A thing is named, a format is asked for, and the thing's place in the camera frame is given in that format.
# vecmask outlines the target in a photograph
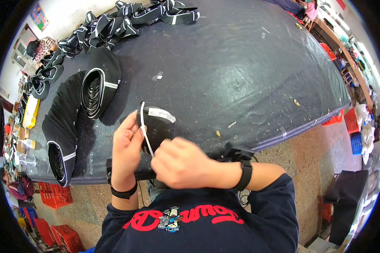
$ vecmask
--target black wristband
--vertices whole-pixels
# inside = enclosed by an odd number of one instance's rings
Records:
[[[113,187],[111,187],[111,194],[116,196],[117,198],[123,198],[129,200],[130,197],[137,191],[138,181],[135,181],[135,186],[129,191],[116,191]]]
[[[242,176],[238,184],[234,187],[237,191],[243,191],[252,177],[252,165],[249,161],[241,160]]]

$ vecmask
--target person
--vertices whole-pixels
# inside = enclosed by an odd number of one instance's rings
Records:
[[[50,37],[42,38],[41,40],[30,41],[27,45],[27,54],[36,62],[36,68],[39,68],[41,60],[49,54],[50,51],[55,51],[58,48],[56,41]]]
[[[169,189],[148,184],[152,202],[138,210],[134,171],[144,134],[136,119],[137,111],[114,133],[113,195],[94,252],[296,252],[294,185],[285,170],[251,163],[249,213],[234,189],[243,177],[241,163],[212,160],[183,138],[165,139],[155,151],[155,182]]]
[[[304,14],[307,15],[310,19],[314,20],[318,14],[317,0],[312,0],[310,3],[300,1],[300,4],[307,8]]]
[[[27,176],[19,176],[18,170],[14,170],[15,181],[10,182],[10,175],[5,168],[0,168],[3,183],[6,184],[10,194],[17,200],[31,201],[35,190],[31,179]]]

